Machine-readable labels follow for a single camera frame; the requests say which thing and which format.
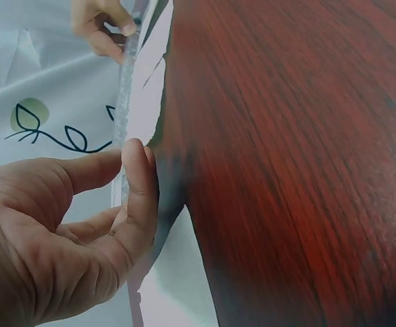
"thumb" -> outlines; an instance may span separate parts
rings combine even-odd
[[[103,0],[100,9],[115,22],[115,25],[125,36],[132,36],[136,32],[136,24],[130,14],[124,9],[119,0]]]

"finger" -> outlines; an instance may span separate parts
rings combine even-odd
[[[109,208],[96,214],[86,221],[78,223],[64,223],[73,235],[84,243],[91,243],[99,237],[105,236],[110,232],[112,224],[118,215],[121,207]]]
[[[154,156],[154,153],[147,146],[144,147],[144,150],[145,150],[145,155],[146,155],[146,159],[148,160],[148,163],[150,164],[150,166],[153,170],[156,170],[156,157]]]
[[[136,24],[130,14],[124,9],[119,0],[99,0],[100,9],[113,20],[114,24],[125,36],[131,36],[136,32]]]
[[[74,194],[107,185],[121,168],[118,149],[55,162],[67,173]]]
[[[130,140],[122,152],[122,162],[130,185],[127,208],[123,206],[109,236],[99,238],[93,247],[109,259],[123,283],[127,273],[152,244],[157,227],[159,189],[155,167],[148,162],[139,140]]]
[[[154,156],[154,153],[152,152],[152,150],[145,146],[144,147],[144,151],[145,151],[145,155],[146,158],[148,160],[148,163],[150,164],[150,167],[153,171],[156,170],[156,157]],[[124,208],[125,212],[127,211],[127,202],[124,202],[122,204],[122,207]],[[124,221],[127,220],[127,215],[118,215],[117,218],[115,219],[115,222],[112,226],[112,230],[115,230],[115,228],[117,226],[119,226],[120,224],[122,224]]]
[[[108,34],[102,31],[95,31],[86,36],[86,41],[96,55],[110,57],[118,64],[122,63],[124,57],[122,49],[115,44],[114,40]]]

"hand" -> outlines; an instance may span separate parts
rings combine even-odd
[[[109,300],[152,245],[159,188],[154,155],[138,140],[122,151],[128,202],[62,223],[73,195],[102,187],[120,151],[0,167],[0,326],[33,326]]]
[[[125,38],[136,32],[136,25],[120,0],[71,0],[73,31],[84,37],[99,56],[121,64]],[[122,34],[111,33],[105,23],[118,27]]]

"palm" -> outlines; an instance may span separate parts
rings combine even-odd
[[[0,227],[12,264],[35,301],[35,321],[69,317],[106,301],[125,281],[134,259],[148,248],[156,227],[155,166],[140,143],[133,146],[127,157],[134,160],[125,165],[127,171],[137,172],[134,177],[140,181],[133,177],[131,185],[139,196],[144,189],[149,201],[145,208],[134,205],[132,190],[129,207],[137,212],[133,219],[147,216],[144,233],[126,220],[126,207],[83,223],[61,224],[74,194],[114,178],[119,154],[75,161],[36,159],[0,168]],[[111,231],[115,219],[122,224]]]

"fingernail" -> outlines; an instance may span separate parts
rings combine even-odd
[[[122,28],[122,34],[124,34],[125,36],[132,36],[135,32],[136,32],[136,24],[134,22],[125,25]]]

